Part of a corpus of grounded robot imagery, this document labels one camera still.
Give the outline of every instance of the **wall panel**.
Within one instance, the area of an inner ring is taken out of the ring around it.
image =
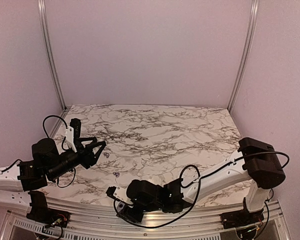
[[[286,181],[275,192],[291,239],[300,239],[300,0],[260,1],[232,116],[243,136],[290,155]]]
[[[227,107],[251,4],[47,0],[66,104]]]
[[[42,120],[60,113],[38,2],[0,0],[0,167],[31,160],[31,145],[45,136]]]

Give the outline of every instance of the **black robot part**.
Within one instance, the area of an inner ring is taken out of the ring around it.
[[[260,188],[275,188],[286,179],[277,154],[271,154],[271,152],[275,152],[272,145],[250,137],[241,139],[239,145],[238,152],[242,152],[243,156],[264,152],[269,153],[244,158],[245,164],[242,166],[243,169],[248,171],[249,176]]]
[[[36,222],[51,225],[55,220],[62,216],[63,221],[60,226],[63,228],[67,227],[70,213],[63,210],[49,208],[45,194],[40,191],[30,191],[31,197],[31,211],[27,213],[26,218],[34,220]]]
[[[182,212],[191,204],[183,200],[181,181],[182,179],[178,178],[162,187],[146,180],[133,180],[126,189],[126,195],[133,202],[133,206],[125,205],[119,212],[120,215],[134,223],[140,223],[144,212],[157,210],[174,214]],[[120,201],[114,196],[115,190],[116,187],[111,186],[106,194],[108,197]]]
[[[37,190],[47,186],[47,179],[55,182],[57,178],[81,164],[88,169],[95,165],[106,147],[105,141],[98,142],[96,137],[80,137],[81,121],[73,118],[70,126],[74,129],[73,142],[76,152],[71,148],[59,154],[56,143],[51,138],[44,138],[32,145],[32,161],[18,164],[24,191]],[[86,146],[83,142],[91,141]]]

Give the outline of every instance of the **marble tabletop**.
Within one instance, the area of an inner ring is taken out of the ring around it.
[[[239,132],[226,109],[163,105],[73,105],[65,117],[81,120],[81,137],[105,140],[106,148],[96,165],[76,167],[74,182],[58,188],[50,182],[41,189],[48,197],[77,203],[112,206],[106,195],[110,186],[127,187],[133,179],[164,185],[179,177],[183,167],[195,164],[203,171],[238,149]],[[55,141],[61,152],[65,126]],[[195,175],[188,170],[187,175]],[[71,182],[73,173],[60,178]],[[250,182],[211,194],[197,206],[241,203]]]

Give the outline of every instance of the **enclosure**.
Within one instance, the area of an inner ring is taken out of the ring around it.
[[[63,239],[236,239],[219,214],[242,207],[250,181],[155,230],[115,217],[105,192],[134,179],[167,184],[188,164],[204,171],[244,137],[291,159],[259,239],[300,239],[300,1],[0,1],[0,168],[33,159],[48,115],[78,118],[82,136],[107,143],[69,187],[41,189],[50,207],[72,210]],[[52,118],[46,128],[62,152],[65,126]],[[0,206],[0,239],[32,239],[36,228]]]

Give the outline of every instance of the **white bracket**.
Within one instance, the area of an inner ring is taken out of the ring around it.
[[[20,175],[19,167],[14,165],[7,171],[1,171],[6,168],[0,167],[0,190],[23,192],[21,181],[17,178]]]
[[[127,190],[124,187],[117,186],[113,196],[128,205],[134,204],[130,198],[127,197]]]
[[[68,128],[65,130],[65,142],[68,145],[68,147],[76,153],[77,148],[75,146],[74,138],[75,130],[72,126],[68,126]]]

